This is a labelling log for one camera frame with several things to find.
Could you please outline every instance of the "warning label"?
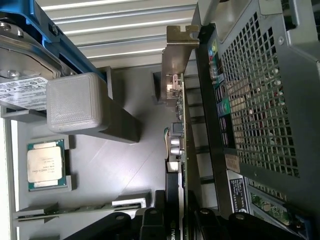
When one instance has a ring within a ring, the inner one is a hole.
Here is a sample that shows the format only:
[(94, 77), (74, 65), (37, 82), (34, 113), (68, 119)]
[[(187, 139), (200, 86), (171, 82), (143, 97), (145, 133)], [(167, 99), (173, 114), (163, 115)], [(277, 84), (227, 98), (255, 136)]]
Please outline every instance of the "warning label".
[(25, 109), (46, 110), (47, 82), (43, 77), (34, 77), (0, 83), (0, 101)]

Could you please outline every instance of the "metal expansion slot bracket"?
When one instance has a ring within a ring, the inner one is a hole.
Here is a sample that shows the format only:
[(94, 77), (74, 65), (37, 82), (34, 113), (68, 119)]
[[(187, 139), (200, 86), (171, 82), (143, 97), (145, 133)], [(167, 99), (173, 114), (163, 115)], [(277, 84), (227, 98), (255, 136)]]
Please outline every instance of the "metal expansion slot bracket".
[(191, 34), (198, 32), (197, 25), (185, 27), (181, 31), (180, 26), (166, 27), (166, 48), (162, 51), (162, 72), (161, 72), (161, 101), (171, 102), (176, 99), (175, 92), (179, 86), (178, 78), (174, 77), (184, 74), (193, 49), (199, 47), (199, 39), (194, 39)]

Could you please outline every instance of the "blue drive bracket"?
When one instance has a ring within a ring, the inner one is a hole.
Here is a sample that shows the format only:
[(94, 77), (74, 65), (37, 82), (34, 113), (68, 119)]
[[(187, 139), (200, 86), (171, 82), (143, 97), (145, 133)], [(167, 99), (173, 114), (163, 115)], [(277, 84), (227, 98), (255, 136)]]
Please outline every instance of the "blue drive bracket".
[(42, 35), (42, 45), (50, 53), (57, 58), (63, 56), (68, 61), (65, 64), (72, 64), (80, 73), (96, 73), (106, 81), (106, 75), (96, 69), (35, 0), (0, 0), (1, 12), (23, 16), (25, 22), (22, 24), (32, 25)]

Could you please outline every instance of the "perforated metal grille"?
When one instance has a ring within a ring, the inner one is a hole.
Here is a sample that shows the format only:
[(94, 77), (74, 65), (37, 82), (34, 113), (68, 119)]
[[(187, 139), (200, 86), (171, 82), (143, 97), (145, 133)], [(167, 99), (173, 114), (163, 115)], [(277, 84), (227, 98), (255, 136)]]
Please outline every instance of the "perforated metal grille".
[(252, 186), (252, 187), (255, 187), (256, 189), (259, 189), (271, 196), (274, 196), (275, 198), (278, 198), (278, 199), (281, 199), (283, 201), (287, 201), (287, 196), (279, 191), (276, 191), (272, 188), (269, 188), (259, 182), (256, 182), (256, 181), (253, 181), (251, 179), (249, 179), (249, 185)]
[(255, 13), (221, 59), (240, 161), (299, 177), (272, 28)]

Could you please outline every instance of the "cable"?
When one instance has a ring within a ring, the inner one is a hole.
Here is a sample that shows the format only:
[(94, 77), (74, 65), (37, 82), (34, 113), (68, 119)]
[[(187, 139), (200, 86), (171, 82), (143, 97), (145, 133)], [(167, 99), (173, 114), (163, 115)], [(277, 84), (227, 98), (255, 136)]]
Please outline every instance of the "cable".
[(164, 129), (164, 143), (165, 143), (165, 149), (166, 149), (166, 158), (165, 158), (165, 160), (166, 161), (169, 161), (169, 146), (168, 146), (168, 140), (167, 140), (168, 135), (169, 135), (169, 128), (166, 127)]

